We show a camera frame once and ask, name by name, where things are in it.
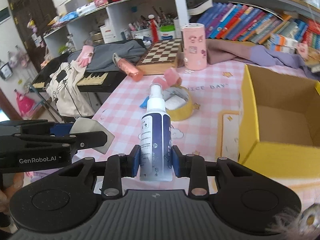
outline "yellow tape roll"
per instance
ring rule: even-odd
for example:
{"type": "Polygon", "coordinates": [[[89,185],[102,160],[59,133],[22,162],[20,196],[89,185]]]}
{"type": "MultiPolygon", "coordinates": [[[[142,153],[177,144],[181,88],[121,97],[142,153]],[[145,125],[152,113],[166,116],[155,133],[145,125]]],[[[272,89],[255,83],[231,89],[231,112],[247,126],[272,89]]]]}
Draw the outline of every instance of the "yellow tape roll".
{"type": "Polygon", "coordinates": [[[187,103],[175,110],[166,109],[167,114],[170,115],[171,121],[182,121],[188,119],[192,115],[193,109],[195,108],[192,104],[189,90],[185,87],[173,86],[163,91],[163,98],[165,101],[173,95],[183,98],[187,103]]]}

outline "star print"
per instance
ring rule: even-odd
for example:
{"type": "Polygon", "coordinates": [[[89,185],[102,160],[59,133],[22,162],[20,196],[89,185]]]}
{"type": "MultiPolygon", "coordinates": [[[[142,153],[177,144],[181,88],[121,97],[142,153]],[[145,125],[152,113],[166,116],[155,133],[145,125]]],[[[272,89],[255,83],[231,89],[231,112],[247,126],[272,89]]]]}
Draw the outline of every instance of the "star print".
{"type": "Polygon", "coordinates": [[[193,104],[193,108],[199,110],[201,105],[198,105],[197,103],[193,104]]]}
{"type": "Polygon", "coordinates": [[[194,70],[185,69],[184,72],[185,72],[186,74],[192,74],[192,72],[194,72],[194,70]]]}
{"type": "Polygon", "coordinates": [[[233,75],[230,72],[224,72],[223,76],[229,78],[229,77],[232,77],[233,75]]]}

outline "gray cloth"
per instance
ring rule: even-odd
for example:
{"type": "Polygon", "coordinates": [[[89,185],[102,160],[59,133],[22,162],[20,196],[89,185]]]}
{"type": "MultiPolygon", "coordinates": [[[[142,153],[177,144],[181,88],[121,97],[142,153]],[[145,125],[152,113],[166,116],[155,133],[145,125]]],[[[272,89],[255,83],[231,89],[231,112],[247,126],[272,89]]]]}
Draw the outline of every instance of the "gray cloth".
{"type": "MultiPolygon", "coordinates": [[[[146,52],[136,41],[129,41],[124,44],[107,43],[94,48],[91,63],[87,66],[87,72],[108,72],[118,71],[119,68],[113,63],[112,55],[117,53],[119,57],[125,58],[131,63],[137,63],[141,56],[146,52]]],[[[68,57],[68,62],[76,60],[81,50],[75,51],[68,57]]]]}

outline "photo frame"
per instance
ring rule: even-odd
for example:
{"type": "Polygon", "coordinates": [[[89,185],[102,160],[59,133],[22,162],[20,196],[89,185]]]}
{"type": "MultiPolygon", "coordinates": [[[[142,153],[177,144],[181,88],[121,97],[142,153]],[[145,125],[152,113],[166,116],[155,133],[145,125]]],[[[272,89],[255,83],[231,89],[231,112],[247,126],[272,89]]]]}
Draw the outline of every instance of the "photo frame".
{"type": "Polygon", "coordinates": [[[7,80],[12,76],[13,72],[8,63],[5,63],[0,67],[0,77],[3,80],[7,80]]]}

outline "brown fabric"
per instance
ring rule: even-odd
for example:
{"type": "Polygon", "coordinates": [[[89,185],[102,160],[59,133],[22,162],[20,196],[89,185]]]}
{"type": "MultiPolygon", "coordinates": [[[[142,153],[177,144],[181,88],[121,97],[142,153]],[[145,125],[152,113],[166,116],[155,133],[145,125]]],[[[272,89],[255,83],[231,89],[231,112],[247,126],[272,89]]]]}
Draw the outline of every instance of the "brown fabric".
{"type": "Polygon", "coordinates": [[[250,61],[251,47],[224,40],[207,39],[207,61],[215,64],[227,60],[250,61]]]}

